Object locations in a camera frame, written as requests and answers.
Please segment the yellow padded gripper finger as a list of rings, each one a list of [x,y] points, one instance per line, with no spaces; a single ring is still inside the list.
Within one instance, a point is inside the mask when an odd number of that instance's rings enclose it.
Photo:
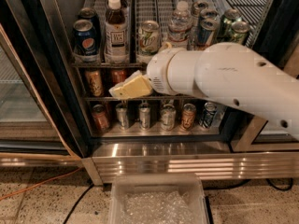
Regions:
[[[149,79],[137,70],[123,82],[110,88],[109,93],[116,99],[134,99],[151,95],[152,87]]]
[[[171,48],[172,48],[172,44],[170,42],[163,42],[158,52],[162,52],[165,49],[171,49]]]

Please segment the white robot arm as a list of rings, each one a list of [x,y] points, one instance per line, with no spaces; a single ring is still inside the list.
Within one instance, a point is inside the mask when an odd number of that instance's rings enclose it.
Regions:
[[[164,49],[151,58],[145,73],[136,71],[109,89],[118,100],[153,91],[230,106],[266,119],[299,139],[299,80],[240,44]]]

